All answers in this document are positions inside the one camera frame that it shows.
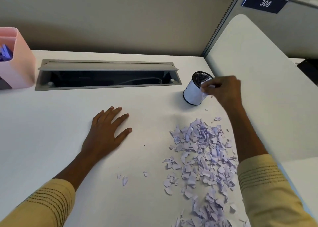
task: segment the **black mesh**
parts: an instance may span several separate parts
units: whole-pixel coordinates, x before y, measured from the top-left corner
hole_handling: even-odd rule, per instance
[[[197,71],[192,75],[192,81],[198,88],[200,88],[202,82],[206,81],[209,78],[213,77],[203,71]]]

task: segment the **pile of torn paper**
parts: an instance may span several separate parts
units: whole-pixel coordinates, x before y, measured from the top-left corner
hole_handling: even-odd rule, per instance
[[[177,128],[170,132],[174,138],[176,146],[170,146],[176,152],[182,151],[180,161],[183,166],[170,157],[165,159],[167,168],[173,170],[181,169],[181,177],[185,181],[185,185],[181,188],[188,199],[192,201],[192,210],[195,215],[189,220],[184,220],[182,213],[177,218],[177,222],[173,227],[194,226],[194,227],[226,227],[229,226],[224,215],[224,204],[228,202],[228,189],[233,191],[235,183],[233,177],[236,175],[236,153],[232,150],[232,156],[228,149],[232,147],[231,142],[223,137],[221,125],[216,127],[208,126],[202,120],[196,120],[189,127],[183,129]],[[190,152],[196,155],[186,161]],[[197,181],[202,181],[208,186],[205,196],[205,204],[199,206],[198,195],[194,193]],[[173,194],[173,186],[177,186],[178,179],[175,172],[169,174],[164,181],[165,192],[169,195]],[[223,199],[215,196],[216,192],[224,196]],[[231,212],[235,212],[235,205],[231,205]]]

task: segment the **desk surface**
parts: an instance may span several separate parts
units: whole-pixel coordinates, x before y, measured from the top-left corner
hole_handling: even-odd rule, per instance
[[[118,131],[132,127],[133,132],[86,177],[77,190],[75,206],[65,227],[171,226],[182,209],[188,217],[191,201],[182,196],[178,187],[168,196],[162,184],[173,172],[165,170],[162,161],[170,156],[178,159],[181,156],[169,149],[174,144],[169,131],[177,124],[189,125],[196,118],[211,122],[220,116],[223,119],[218,124],[229,129],[227,138],[234,139],[227,115],[215,98],[207,97],[200,106],[191,106],[182,97],[195,71],[211,74],[204,58],[33,53],[37,68],[42,59],[173,62],[179,69],[182,85],[40,92],[31,87],[1,91],[0,199],[5,204],[0,206],[0,219],[74,159],[89,131],[92,117],[110,106],[121,106],[123,113],[130,114]],[[149,173],[148,178],[143,176],[143,171]],[[117,180],[117,174],[128,177],[125,187]],[[195,192],[203,198],[207,189],[197,184]],[[240,190],[237,187],[229,194],[229,203],[235,202],[238,210],[235,215],[229,214],[229,206],[226,206],[225,215],[241,226],[238,219],[247,217]]]

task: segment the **hand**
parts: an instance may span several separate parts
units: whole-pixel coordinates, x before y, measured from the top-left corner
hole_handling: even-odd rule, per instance
[[[241,81],[235,76],[215,77],[203,83],[201,88],[206,94],[214,95],[226,111],[242,106]]]
[[[112,123],[114,117],[121,111],[121,107],[113,109],[110,107],[105,112],[101,111],[93,118],[91,129],[82,146],[82,152],[96,158],[96,161],[116,149],[133,130],[127,128],[116,138],[114,137],[116,129],[128,118],[129,114],[120,116]]]

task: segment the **pink container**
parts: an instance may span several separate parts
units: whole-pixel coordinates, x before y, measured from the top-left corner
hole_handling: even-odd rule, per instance
[[[33,86],[35,56],[18,29],[0,27],[0,44],[6,44],[13,52],[12,60],[0,62],[0,78],[13,89]]]

